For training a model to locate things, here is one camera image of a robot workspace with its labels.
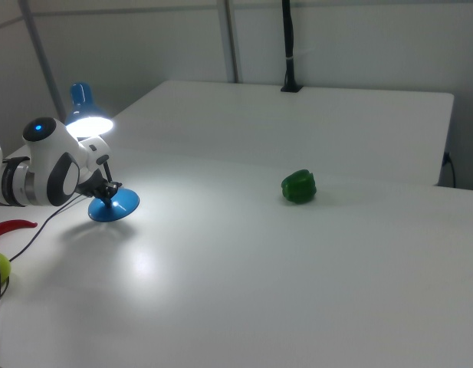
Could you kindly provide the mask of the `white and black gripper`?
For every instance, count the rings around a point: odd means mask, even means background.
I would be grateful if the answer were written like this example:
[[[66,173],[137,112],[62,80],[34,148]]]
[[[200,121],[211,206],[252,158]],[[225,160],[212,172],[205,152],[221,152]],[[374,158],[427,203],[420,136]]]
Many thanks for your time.
[[[100,136],[92,136],[79,142],[80,176],[77,192],[86,196],[95,196],[103,204],[110,204],[110,194],[117,193],[123,186],[121,182],[107,181],[101,168],[110,158],[110,147]]]

